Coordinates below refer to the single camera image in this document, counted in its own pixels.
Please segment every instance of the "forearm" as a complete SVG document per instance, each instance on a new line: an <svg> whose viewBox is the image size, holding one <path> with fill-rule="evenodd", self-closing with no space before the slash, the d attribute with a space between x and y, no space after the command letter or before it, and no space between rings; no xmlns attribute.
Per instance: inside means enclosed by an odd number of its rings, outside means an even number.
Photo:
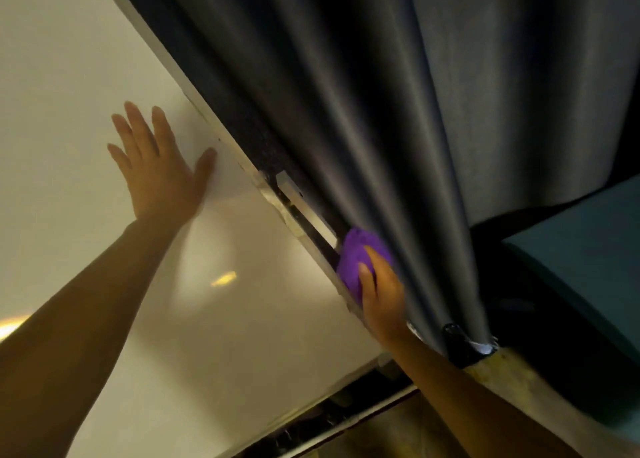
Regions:
<svg viewBox="0 0 640 458"><path fill-rule="evenodd" d="M56 455L107 381L176 230L137 220L0 344L3 455Z"/></svg>
<svg viewBox="0 0 640 458"><path fill-rule="evenodd" d="M389 348L471 458L578 457L539 423L492 393L411 333Z"/></svg>

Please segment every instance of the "finger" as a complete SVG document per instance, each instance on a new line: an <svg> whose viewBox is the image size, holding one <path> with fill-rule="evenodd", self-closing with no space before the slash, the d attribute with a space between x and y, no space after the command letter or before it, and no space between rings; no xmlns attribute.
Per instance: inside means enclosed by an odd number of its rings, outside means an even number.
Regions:
<svg viewBox="0 0 640 458"><path fill-rule="evenodd" d="M397 277L386 259L380 256L371 246L364 246L376 273L376 282L380 290L391 290L396 287Z"/></svg>
<svg viewBox="0 0 640 458"><path fill-rule="evenodd" d="M144 116L140 113L138 106L130 101L124 103L124 109L127 112L129 118L129 124L133 132L133 139L135 139L140 155L142 159L151 158L158 155L158 146L156 145L156 139L153 133L149 129Z"/></svg>
<svg viewBox="0 0 640 458"><path fill-rule="evenodd" d="M164 111L158 106L151 109L151 123L154 125L154 134L160 155L175 155L180 153L175 143L175 136Z"/></svg>
<svg viewBox="0 0 640 458"><path fill-rule="evenodd" d="M133 132L131 131L129 123L124 119L124 116L121 116L120 114L112 114L111 120L113 125L116 127L116 131L120 135L124 151L127 154L129 161L132 164L137 162L140 159L140 150L138 149L135 139L133 139Z"/></svg>
<svg viewBox="0 0 640 458"><path fill-rule="evenodd" d="M204 192L207 189L207 184L209 183L209 177L211 177L211 173L213 168L216 166L216 158L218 153L213 148L208 148L202 154L198 162L196 163L196 170L194 173L194 177L196 180L196 186L198 187L198 193L200 196L204 195Z"/></svg>
<svg viewBox="0 0 640 458"><path fill-rule="evenodd" d="M362 305L378 299L376 284L373 281L373 274L366 264L358 263L358 277L362 285Z"/></svg>
<svg viewBox="0 0 640 458"><path fill-rule="evenodd" d="M109 154L118 164L118 168L122 172L122 175L125 179L129 177L129 171L131 170L131 162L129 161L127 155L124 154L123 150L121 150L118 146L109 143L107 145L107 149L109 150Z"/></svg>

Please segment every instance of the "curtain fold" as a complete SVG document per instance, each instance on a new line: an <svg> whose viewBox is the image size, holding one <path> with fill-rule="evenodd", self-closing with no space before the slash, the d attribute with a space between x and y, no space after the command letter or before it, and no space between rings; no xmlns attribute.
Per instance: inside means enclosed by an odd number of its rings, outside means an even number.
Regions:
<svg viewBox="0 0 640 458"><path fill-rule="evenodd" d="M603 186L640 58L636 0L175 1L441 351L492 341L469 225Z"/></svg>

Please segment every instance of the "purple cloth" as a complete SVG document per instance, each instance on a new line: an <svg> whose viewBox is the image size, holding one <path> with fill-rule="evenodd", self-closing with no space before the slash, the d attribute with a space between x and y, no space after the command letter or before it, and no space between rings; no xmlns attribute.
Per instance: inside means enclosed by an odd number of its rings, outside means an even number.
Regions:
<svg viewBox="0 0 640 458"><path fill-rule="evenodd" d="M378 236L364 229L353 228L344 238L340 262L338 262L338 268L336 268L338 276L347 286L354 300L361 306L362 285L358 276L358 263L363 262L375 274L371 259L364 249L366 245L371 246L389 264L392 264L391 254Z"/></svg>

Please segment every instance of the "hand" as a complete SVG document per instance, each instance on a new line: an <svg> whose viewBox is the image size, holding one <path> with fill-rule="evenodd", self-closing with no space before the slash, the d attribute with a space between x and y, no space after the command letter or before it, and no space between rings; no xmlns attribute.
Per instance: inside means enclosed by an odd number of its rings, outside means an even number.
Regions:
<svg viewBox="0 0 640 458"><path fill-rule="evenodd" d="M369 268L360 263L364 319L373 335L386 348L411 335L406 326L404 287L388 262L370 246L365 249L373 264L376 280Z"/></svg>
<svg viewBox="0 0 640 458"><path fill-rule="evenodd" d="M191 171L162 109L155 106L151 111L154 135L135 104L126 102L124 107L128 122L120 114L111 116L124 151L112 144L107 148L127 182L133 212L139 220L178 230L198 211L216 151L208 148Z"/></svg>

